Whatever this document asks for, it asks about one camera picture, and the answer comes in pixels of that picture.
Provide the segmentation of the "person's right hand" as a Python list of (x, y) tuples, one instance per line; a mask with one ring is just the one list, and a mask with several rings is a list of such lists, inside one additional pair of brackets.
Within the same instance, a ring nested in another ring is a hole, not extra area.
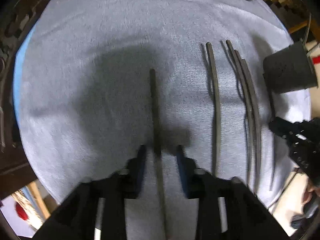
[(316, 187), (311, 180), (308, 180), (308, 183), (302, 196), (303, 205), (310, 202), (313, 193), (317, 194), (317, 196), (320, 197), (320, 188)]

